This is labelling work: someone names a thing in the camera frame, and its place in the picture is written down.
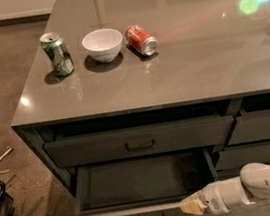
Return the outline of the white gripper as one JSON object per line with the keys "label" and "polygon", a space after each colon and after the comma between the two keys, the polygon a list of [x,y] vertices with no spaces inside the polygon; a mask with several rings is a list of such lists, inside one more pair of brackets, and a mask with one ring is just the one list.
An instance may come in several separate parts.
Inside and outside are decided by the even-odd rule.
{"label": "white gripper", "polygon": [[180,209],[185,214],[202,215],[206,210],[213,215],[227,214],[234,208],[247,207],[251,203],[239,177],[212,182],[201,192],[181,200]]}

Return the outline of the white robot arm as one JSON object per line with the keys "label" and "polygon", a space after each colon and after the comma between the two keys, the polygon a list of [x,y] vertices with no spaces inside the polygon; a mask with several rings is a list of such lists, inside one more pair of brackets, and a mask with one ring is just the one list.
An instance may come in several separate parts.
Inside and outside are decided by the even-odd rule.
{"label": "white robot arm", "polygon": [[262,163],[244,165],[238,177],[211,182],[180,202],[185,214],[228,214],[234,208],[270,211],[270,166]]}

